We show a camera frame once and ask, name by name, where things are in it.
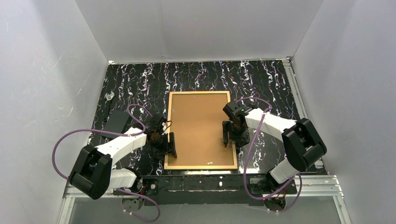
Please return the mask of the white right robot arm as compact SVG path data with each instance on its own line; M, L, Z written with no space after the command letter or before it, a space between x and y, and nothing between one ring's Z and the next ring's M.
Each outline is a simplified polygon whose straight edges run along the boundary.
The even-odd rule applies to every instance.
M307 118L283 119L255 105L241 105L235 101L226 104L223 112L229 118L222 123L224 145L230 141L236 147L247 145L250 143L250 128L267 133L283 143L286 159L266 175L267 187L277 187L298 172L307 171L327 152L315 126Z

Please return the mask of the brown backing board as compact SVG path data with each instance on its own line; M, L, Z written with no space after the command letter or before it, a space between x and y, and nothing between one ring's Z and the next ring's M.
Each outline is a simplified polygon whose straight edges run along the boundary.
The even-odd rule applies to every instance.
M223 107L229 91L176 91L169 96L169 128L177 157L167 155L166 170L237 169L235 144L223 141Z

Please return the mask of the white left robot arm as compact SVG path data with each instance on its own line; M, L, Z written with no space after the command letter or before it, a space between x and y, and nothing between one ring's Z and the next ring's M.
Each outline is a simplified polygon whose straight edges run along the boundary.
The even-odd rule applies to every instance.
M69 183L94 200L108 190L129 189L142 193L143 179L137 170L113 169L113 166L145 145L150 149L149 154L159 160L164 160L167 154L177 157L174 133L167 131L170 126L172 121L155 115L105 144L83 147L68 177Z

